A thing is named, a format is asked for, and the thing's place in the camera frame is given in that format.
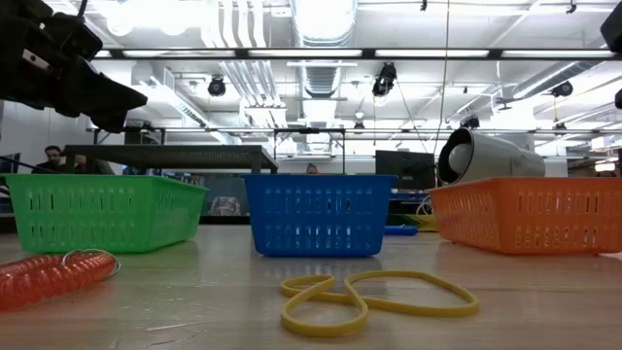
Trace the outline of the white cylindrical projector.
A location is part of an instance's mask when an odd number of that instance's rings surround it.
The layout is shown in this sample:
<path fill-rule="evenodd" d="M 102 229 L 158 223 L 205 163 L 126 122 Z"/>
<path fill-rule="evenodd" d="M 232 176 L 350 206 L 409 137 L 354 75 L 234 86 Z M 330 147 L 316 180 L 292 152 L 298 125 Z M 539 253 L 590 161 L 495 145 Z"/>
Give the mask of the white cylindrical projector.
<path fill-rule="evenodd" d="M 544 177 L 545 162 L 510 141 L 459 128 L 441 149 L 437 172 L 446 185 L 499 177 Z"/>

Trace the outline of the orange plastic basket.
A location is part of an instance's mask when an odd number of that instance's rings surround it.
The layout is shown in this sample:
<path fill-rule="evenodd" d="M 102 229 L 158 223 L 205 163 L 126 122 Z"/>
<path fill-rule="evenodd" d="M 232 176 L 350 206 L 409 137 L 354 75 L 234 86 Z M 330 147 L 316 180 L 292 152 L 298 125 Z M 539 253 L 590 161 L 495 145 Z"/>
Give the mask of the orange plastic basket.
<path fill-rule="evenodd" d="M 430 191 L 440 236 L 507 255 L 622 253 L 622 178 L 493 178 Z"/>

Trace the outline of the black monitor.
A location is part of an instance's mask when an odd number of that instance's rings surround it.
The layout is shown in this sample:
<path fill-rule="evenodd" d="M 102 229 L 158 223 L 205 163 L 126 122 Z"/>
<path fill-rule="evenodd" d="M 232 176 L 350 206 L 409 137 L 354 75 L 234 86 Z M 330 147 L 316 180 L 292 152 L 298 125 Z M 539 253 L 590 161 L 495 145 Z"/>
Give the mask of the black monitor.
<path fill-rule="evenodd" d="M 18 173 L 21 153 L 0 156 L 0 174 Z"/>
<path fill-rule="evenodd" d="M 377 151 L 375 173 L 396 175 L 394 188 L 426 191 L 436 185 L 433 154 L 402 151 Z"/>

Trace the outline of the yellow rubber band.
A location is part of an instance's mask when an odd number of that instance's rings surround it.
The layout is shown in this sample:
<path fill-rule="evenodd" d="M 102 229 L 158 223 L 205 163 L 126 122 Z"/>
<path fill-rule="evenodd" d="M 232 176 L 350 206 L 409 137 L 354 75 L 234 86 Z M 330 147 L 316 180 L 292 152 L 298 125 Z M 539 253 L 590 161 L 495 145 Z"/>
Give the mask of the yellow rubber band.
<path fill-rule="evenodd" d="M 431 283 L 451 292 L 465 303 L 460 306 L 425 306 L 394 302 L 376 297 L 364 297 L 355 288 L 362 280 L 375 278 L 412 278 Z M 414 270 L 374 270 L 350 275 L 344 279 L 343 294 L 333 293 L 335 278 L 330 275 L 295 277 L 280 283 L 280 293 L 288 300 L 280 312 L 281 326 L 289 332 L 305 336 L 339 337 L 362 332 L 368 321 L 371 309 L 400 313 L 410 316 L 435 318 L 462 318 L 476 314 L 480 310 L 480 300 L 471 292 L 448 281 L 421 271 Z M 310 324 L 297 320 L 291 311 L 305 301 L 316 300 L 328 303 L 351 305 L 358 314 L 341 324 Z"/>

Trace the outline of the grey bag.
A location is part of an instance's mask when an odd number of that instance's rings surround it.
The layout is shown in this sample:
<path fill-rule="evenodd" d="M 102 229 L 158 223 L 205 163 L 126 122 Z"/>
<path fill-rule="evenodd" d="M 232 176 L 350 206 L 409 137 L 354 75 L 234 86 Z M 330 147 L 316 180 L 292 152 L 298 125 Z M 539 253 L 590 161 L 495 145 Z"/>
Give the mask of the grey bag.
<path fill-rule="evenodd" d="M 232 196 L 217 196 L 212 201 L 208 214 L 210 216 L 240 216 L 241 205 L 239 199 Z"/>

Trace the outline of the green plastic basket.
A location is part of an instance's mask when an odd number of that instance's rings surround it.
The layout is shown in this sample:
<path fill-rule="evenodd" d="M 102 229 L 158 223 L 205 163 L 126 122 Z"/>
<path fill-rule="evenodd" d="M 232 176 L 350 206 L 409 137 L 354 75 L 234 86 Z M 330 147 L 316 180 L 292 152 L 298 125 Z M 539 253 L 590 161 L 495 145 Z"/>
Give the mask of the green plastic basket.
<path fill-rule="evenodd" d="M 145 253 L 192 238 L 209 190 L 159 176 L 8 174 L 21 248 Z"/>

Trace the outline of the yellow crayon box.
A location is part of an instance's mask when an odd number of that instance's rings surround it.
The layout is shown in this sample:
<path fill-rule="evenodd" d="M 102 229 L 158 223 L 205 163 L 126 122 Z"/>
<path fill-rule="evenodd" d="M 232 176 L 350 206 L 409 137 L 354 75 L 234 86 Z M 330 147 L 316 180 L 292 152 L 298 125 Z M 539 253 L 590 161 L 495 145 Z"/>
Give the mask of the yellow crayon box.
<path fill-rule="evenodd" d="M 438 232 L 438 224 L 434 215 L 390 214 L 387 218 L 387 226 L 415 228 L 418 232 Z"/>

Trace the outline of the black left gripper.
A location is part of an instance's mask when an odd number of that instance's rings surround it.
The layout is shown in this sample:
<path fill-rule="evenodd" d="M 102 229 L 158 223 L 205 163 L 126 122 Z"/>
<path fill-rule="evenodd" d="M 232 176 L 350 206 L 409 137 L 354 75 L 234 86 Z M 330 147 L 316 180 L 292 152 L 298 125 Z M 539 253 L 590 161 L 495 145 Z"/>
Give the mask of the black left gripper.
<path fill-rule="evenodd" d="M 98 128 L 123 132 L 127 112 L 148 97 L 62 49 L 73 18 L 43 0 L 0 0 L 0 99 L 65 116 L 90 117 Z"/>

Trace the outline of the red spiral wrist coil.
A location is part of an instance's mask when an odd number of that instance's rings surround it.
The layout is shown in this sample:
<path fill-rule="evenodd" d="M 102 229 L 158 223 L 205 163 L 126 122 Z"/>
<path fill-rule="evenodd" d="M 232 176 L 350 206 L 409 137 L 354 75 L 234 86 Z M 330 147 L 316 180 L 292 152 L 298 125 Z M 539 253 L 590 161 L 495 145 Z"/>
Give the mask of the red spiral wrist coil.
<path fill-rule="evenodd" d="M 0 312 L 61 297 L 115 276 L 119 260 L 98 249 L 42 255 L 0 265 Z"/>

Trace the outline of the silver ventilation duct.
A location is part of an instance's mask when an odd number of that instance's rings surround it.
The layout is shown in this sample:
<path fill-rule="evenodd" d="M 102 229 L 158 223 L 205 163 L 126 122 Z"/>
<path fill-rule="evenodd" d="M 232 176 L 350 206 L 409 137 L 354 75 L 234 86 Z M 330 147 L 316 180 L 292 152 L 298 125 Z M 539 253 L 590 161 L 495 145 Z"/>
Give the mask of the silver ventilation duct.
<path fill-rule="evenodd" d="M 311 49 L 346 48 L 356 23 L 358 0 L 290 0 L 295 45 Z M 304 64 L 299 69 L 304 91 L 331 98 L 341 83 L 341 68 Z"/>

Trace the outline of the blue plastic basket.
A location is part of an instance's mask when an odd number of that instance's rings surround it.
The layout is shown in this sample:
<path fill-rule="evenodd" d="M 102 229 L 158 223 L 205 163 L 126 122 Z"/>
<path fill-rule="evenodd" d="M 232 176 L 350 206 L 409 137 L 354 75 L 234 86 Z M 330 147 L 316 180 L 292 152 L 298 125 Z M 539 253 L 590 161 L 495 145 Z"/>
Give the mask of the blue plastic basket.
<path fill-rule="evenodd" d="M 381 251 L 395 175 L 246 174 L 255 248 L 267 257 Z"/>

